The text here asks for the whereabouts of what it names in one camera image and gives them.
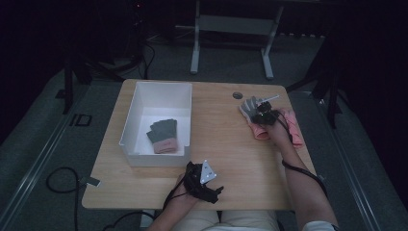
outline pink cloth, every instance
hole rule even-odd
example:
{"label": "pink cloth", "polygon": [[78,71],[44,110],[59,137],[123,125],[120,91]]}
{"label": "pink cloth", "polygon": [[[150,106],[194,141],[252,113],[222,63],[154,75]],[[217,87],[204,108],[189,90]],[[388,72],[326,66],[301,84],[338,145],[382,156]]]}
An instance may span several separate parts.
{"label": "pink cloth", "polygon": [[270,139],[267,130],[265,130],[259,124],[249,122],[248,125],[251,128],[256,140],[264,141]]}
{"label": "pink cloth", "polygon": [[166,139],[153,143],[154,153],[162,154],[177,151],[177,140],[175,138]]}
{"label": "pink cloth", "polygon": [[[296,124],[296,114],[293,110],[286,110],[282,109],[281,113],[288,124],[289,133],[292,135],[292,144],[294,148],[300,148],[303,146],[303,140],[299,135],[299,131],[297,130]],[[268,135],[267,130],[261,127],[259,124],[248,122],[249,127],[254,134],[256,140],[264,141],[269,140],[270,137]]]}
{"label": "pink cloth", "polygon": [[303,146],[303,140],[299,135],[299,131],[297,130],[296,124],[296,114],[294,113],[293,110],[281,110],[283,113],[283,117],[286,120],[286,123],[288,124],[288,129],[289,133],[292,135],[292,143],[294,148],[300,148]]}

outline person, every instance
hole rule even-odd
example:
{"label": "person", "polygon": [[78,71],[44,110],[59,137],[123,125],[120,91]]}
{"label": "person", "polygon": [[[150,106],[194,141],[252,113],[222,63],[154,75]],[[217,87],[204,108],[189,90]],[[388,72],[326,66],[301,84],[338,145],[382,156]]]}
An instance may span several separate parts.
{"label": "person", "polygon": [[[282,114],[278,118],[285,121]],[[273,125],[265,126],[270,141],[280,149],[282,159],[287,164],[307,170],[290,141],[285,124],[275,122]],[[287,167],[285,174],[299,229],[339,230],[336,216],[321,185],[310,176]],[[218,220],[216,211],[192,210],[199,199],[186,193],[183,184],[174,189],[174,195],[180,196],[168,201],[166,208],[147,228],[148,231],[279,231],[273,211],[223,211],[221,220]]]}

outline sleeve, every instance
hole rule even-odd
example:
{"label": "sleeve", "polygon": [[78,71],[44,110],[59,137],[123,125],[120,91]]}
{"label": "sleeve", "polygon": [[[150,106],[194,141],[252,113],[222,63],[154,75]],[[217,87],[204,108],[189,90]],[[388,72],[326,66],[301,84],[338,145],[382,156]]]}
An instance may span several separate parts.
{"label": "sleeve", "polygon": [[302,231],[340,231],[340,229],[327,221],[311,221],[305,224]]}

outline dark background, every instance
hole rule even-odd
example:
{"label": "dark background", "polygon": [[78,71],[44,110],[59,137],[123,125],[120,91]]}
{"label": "dark background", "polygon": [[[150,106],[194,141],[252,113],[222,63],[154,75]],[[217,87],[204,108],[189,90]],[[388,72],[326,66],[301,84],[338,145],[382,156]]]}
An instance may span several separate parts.
{"label": "dark background", "polygon": [[[206,1],[204,13],[270,17],[266,1]],[[278,33],[325,36],[317,62],[331,57],[342,73],[352,110],[363,123],[401,200],[408,204],[404,142],[407,131],[408,7],[403,1],[283,1]],[[95,61],[135,55],[124,44],[135,22],[174,39],[174,26],[193,25],[194,1],[2,1],[0,5],[1,136],[7,137],[64,67],[69,52]]]}

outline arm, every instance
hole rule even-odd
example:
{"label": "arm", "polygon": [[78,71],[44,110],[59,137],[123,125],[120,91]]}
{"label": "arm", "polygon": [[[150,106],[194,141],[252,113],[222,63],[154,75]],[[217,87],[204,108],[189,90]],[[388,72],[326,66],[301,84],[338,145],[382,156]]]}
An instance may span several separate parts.
{"label": "arm", "polygon": [[[266,129],[270,140],[278,146],[286,163],[308,170],[294,149],[282,124],[275,122],[271,126],[268,125]],[[287,168],[285,174],[300,229],[306,223],[314,220],[323,220],[338,225],[330,203],[318,182],[307,175]]]}
{"label": "arm", "polygon": [[[177,183],[181,181],[183,175],[180,175]],[[180,195],[172,198],[162,213],[153,221],[153,223],[147,228],[147,231],[168,231],[171,230],[174,225],[177,224],[191,208],[197,203],[199,199],[186,193],[184,185],[181,184],[175,191],[173,196]]]}

